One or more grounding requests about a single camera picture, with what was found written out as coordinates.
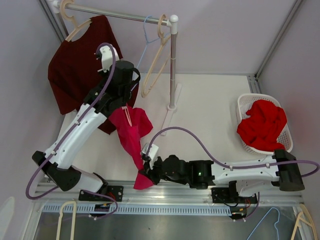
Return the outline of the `light blue thin hanger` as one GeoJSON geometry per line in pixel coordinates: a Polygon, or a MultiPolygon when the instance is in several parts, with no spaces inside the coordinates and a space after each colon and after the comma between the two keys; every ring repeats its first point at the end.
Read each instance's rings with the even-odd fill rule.
{"type": "Polygon", "coordinates": [[[153,43],[153,42],[155,42],[155,41],[157,41],[159,38],[156,38],[156,39],[153,39],[153,40],[149,40],[149,38],[148,38],[148,34],[147,34],[147,30],[146,30],[146,22],[147,22],[147,20],[148,19],[150,19],[152,17],[152,15],[148,15],[145,19],[144,19],[144,21],[143,21],[143,33],[144,33],[144,39],[145,39],[145,47],[144,47],[144,50],[143,50],[143,52],[142,52],[142,54],[141,54],[141,57],[140,57],[140,59],[139,59],[139,62],[138,62],[138,64],[137,64],[137,68],[139,69],[139,67],[140,67],[140,65],[141,65],[141,62],[142,62],[142,59],[143,59],[143,57],[144,57],[144,55],[145,55],[145,53],[146,53],[146,50],[147,50],[147,48],[148,48],[148,45],[149,44],[151,44],[151,43],[153,43]]]}

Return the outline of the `white t shirt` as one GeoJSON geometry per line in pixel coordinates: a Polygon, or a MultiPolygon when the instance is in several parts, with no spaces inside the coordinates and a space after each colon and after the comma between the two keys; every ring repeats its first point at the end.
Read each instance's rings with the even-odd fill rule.
{"type": "Polygon", "coordinates": [[[247,114],[247,112],[252,108],[252,103],[246,103],[246,104],[243,104],[241,106],[241,112],[242,112],[242,118],[243,119],[247,119],[249,118],[250,116],[247,114]]]}

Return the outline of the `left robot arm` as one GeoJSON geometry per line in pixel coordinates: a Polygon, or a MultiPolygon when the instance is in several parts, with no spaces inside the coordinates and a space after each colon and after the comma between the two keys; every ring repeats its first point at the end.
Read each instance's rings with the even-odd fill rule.
{"type": "Polygon", "coordinates": [[[107,197],[105,180],[95,173],[75,168],[73,161],[92,133],[131,99],[131,90],[140,81],[139,77],[133,79],[133,74],[138,72],[133,63],[116,61],[106,77],[85,97],[63,135],[44,152],[36,151],[32,155],[32,160],[62,191],[90,191],[97,201],[107,197]]]}

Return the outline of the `red t shirt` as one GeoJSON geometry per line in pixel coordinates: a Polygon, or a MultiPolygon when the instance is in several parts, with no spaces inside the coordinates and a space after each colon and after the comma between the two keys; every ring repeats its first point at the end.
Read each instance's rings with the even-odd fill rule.
{"type": "Polygon", "coordinates": [[[281,107],[271,101],[259,99],[246,114],[249,117],[243,119],[237,127],[237,133],[246,145],[265,152],[285,149],[277,141],[287,124],[285,111],[281,107]]]}

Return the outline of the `magenta pink t shirt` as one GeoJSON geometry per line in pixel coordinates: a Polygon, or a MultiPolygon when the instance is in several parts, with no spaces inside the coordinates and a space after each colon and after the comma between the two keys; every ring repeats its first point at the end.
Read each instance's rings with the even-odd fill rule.
{"type": "Polygon", "coordinates": [[[122,147],[132,157],[137,170],[140,171],[144,164],[141,156],[141,138],[151,132],[153,125],[142,108],[127,107],[132,126],[129,126],[122,107],[116,109],[108,119],[115,125],[122,147]]]}

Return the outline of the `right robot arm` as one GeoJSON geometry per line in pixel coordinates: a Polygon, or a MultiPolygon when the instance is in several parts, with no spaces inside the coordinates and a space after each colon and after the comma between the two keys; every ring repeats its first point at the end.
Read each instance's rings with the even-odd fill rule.
{"type": "Polygon", "coordinates": [[[176,155],[165,160],[158,156],[158,147],[145,146],[141,152],[144,161],[140,174],[157,185],[161,180],[191,189],[203,190],[210,186],[228,185],[227,196],[232,202],[274,187],[283,192],[305,189],[296,158],[283,149],[272,155],[246,161],[239,165],[218,164],[213,160],[185,161],[176,155]]]}

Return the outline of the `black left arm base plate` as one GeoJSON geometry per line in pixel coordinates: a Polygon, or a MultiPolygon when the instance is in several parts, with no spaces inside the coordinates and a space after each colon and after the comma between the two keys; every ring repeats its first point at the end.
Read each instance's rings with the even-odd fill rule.
{"type": "Polygon", "coordinates": [[[117,202],[121,202],[123,199],[123,192],[124,187],[122,185],[108,185],[103,186],[96,193],[89,193],[87,190],[81,190],[78,195],[78,200],[87,202],[102,202],[110,201],[109,198],[112,198],[117,202]]]}

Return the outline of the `beige wooden hanger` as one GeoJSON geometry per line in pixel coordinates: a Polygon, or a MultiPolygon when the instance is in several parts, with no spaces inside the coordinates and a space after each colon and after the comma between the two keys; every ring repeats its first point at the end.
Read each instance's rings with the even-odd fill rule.
{"type": "Polygon", "coordinates": [[[153,82],[151,84],[149,84],[149,80],[150,77],[154,71],[154,68],[156,67],[158,60],[160,59],[160,57],[162,56],[162,52],[165,49],[167,43],[169,42],[169,40],[171,39],[171,34],[167,34],[165,35],[165,33],[162,31],[161,26],[162,26],[162,20],[164,20],[167,16],[165,14],[162,14],[159,18],[158,24],[157,24],[157,35],[158,38],[160,39],[160,46],[157,50],[157,53],[155,55],[155,57],[152,60],[152,63],[150,65],[150,68],[143,80],[143,84],[142,84],[142,90],[141,90],[141,97],[142,98],[146,98],[147,95],[150,93],[150,91],[153,89],[153,87],[155,86],[155,84],[157,83],[160,75],[162,74],[165,66],[167,65],[169,58],[170,58],[170,53],[168,54],[168,56],[166,57],[164,63],[162,64],[160,70],[158,71],[158,73],[156,74],[156,77],[154,78],[153,82]]]}

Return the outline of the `pink thin hanger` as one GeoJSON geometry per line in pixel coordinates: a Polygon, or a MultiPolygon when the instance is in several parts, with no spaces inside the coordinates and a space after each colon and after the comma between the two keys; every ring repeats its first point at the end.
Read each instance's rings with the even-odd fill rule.
{"type": "Polygon", "coordinates": [[[129,124],[129,126],[132,126],[132,120],[131,120],[131,116],[130,116],[130,112],[129,112],[128,107],[127,106],[123,106],[122,110],[125,113],[125,116],[126,116],[126,119],[127,119],[127,122],[129,124]]]}

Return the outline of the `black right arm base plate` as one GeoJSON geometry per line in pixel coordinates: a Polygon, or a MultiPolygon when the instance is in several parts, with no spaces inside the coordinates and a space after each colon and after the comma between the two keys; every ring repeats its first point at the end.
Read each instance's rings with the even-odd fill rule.
{"type": "Polygon", "coordinates": [[[213,187],[211,197],[214,204],[225,204],[229,207],[258,202],[258,197],[255,194],[250,197],[239,196],[237,192],[230,190],[228,187],[213,187]]]}

